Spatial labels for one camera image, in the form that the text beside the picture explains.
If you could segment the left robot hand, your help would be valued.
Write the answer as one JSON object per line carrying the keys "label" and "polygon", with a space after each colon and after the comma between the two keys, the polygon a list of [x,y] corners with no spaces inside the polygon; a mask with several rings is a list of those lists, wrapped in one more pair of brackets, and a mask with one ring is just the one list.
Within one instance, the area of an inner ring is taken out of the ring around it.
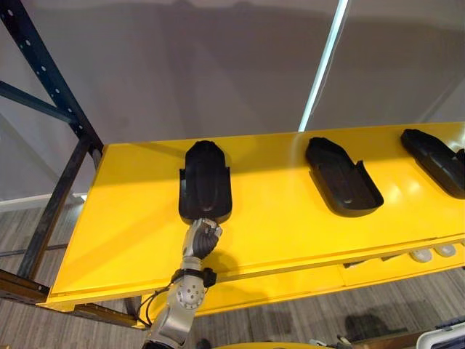
{"label": "left robot hand", "polygon": [[182,257],[203,260],[211,254],[222,235],[219,224],[207,218],[194,220],[188,228],[182,246]]}

